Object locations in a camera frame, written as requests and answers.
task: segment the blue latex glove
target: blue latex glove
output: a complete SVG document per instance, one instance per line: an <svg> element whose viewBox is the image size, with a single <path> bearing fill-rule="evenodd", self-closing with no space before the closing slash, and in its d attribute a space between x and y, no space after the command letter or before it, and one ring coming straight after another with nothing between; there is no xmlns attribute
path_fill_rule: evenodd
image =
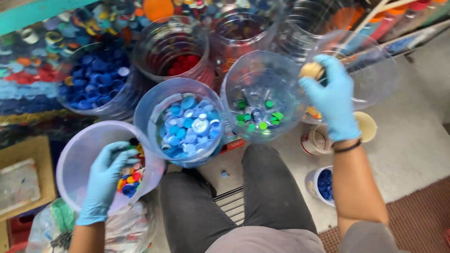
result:
<svg viewBox="0 0 450 253"><path fill-rule="evenodd" d="M312 105L322 113L333 141L357 139L361 132L353 116L353 79L332 56L320 54L314 60L325 68L328 85L323 87L311 77L303 77L299 84Z"/></svg>
<svg viewBox="0 0 450 253"><path fill-rule="evenodd" d="M90 167L86 199L76 221L77 225L87 226L105 221L108 217L122 168L139 162L139 159L134 158L139 153L137 150L126 150L129 145L128 141L106 145L95 159Z"/></svg>

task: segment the leg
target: leg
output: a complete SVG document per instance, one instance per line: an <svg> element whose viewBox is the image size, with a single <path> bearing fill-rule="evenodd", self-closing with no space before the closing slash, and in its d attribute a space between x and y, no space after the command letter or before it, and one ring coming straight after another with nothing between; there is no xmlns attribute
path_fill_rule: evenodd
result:
<svg viewBox="0 0 450 253"><path fill-rule="evenodd" d="M244 174L244 226L277 230L317 230L291 172L278 152L252 144L242 159Z"/></svg>
<svg viewBox="0 0 450 253"><path fill-rule="evenodd" d="M172 253L204 253L236 224L192 176L170 172L162 177L161 207Z"/></svg>

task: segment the teal wooden beam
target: teal wooden beam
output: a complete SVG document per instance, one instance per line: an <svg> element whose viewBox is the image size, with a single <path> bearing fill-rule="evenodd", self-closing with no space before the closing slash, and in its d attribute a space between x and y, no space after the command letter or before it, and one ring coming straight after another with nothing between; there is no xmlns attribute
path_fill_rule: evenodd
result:
<svg viewBox="0 0 450 253"><path fill-rule="evenodd" d="M14 0L0 0L0 5L6 1ZM96 1L98 0L31 0L6 9L0 12L0 36Z"/></svg>

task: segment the black bracelet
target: black bracelet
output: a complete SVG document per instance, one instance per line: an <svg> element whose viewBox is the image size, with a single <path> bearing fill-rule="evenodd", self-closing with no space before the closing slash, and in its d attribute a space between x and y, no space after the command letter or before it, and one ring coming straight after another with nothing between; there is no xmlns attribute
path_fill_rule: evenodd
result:
<svg viewBox="0 0 450 253"><path fill-rule="evenodd" d="M336 150L335 149L334 153L336 154L336 153L347 152L347 151L350 151L350 150L352 150L354 148L357 148L359 145L361 145L361 139L358 139L358 141L355 144L353 144L351 147L348 147L346 149L340 149L340 150Z"/></svg>

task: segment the forearm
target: forearm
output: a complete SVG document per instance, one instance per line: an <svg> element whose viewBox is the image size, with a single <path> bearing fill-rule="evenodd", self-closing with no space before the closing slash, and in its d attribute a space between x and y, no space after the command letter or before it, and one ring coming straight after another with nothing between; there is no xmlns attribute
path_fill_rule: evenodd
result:
<svg viewBox="0 0 450 253"><path fill-rule="evenodd" d="M105 248L105 223L75 226L69 253L102 253Z"/></svg>
<svg viewBox="0 0 450 253"><path fill-rule="evenodd" d="M344 149L355 143L336 143L335 148ZM334 155L333 196L342 236L359 220L388 223L386 205L362 145Z"/></svg>

